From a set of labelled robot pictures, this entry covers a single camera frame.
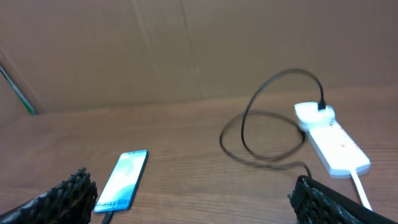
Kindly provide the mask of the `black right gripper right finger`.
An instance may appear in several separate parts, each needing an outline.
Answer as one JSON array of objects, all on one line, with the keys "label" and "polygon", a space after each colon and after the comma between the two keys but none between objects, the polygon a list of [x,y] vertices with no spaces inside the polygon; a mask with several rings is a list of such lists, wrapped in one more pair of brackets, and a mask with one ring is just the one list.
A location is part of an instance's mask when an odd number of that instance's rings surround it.
[{"label": "black right gripper right finger", "polygon": [[288,198],[299,224],[397,224],[306,175]]}]

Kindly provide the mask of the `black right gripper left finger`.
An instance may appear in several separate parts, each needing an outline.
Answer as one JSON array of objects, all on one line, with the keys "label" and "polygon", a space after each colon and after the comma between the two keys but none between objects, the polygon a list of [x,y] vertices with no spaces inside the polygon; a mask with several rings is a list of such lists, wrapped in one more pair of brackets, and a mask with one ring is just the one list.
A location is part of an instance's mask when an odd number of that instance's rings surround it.
[{"label": "black right gripper left finger", "polygon": [[1,214],[1,224],[86,224],[98,196],[96,182],[83,167],[45,193]]}]

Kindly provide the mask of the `black smartphone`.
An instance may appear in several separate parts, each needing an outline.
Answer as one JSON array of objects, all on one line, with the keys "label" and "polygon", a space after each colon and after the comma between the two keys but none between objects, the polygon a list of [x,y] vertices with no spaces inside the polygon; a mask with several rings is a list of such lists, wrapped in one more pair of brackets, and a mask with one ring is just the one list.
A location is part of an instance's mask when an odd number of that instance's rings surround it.
[{"label": "black smartphone", "polygon": [[128,210],[131,207],[148,155],[146,149],[120,155],[95,205],[95,213]]}]

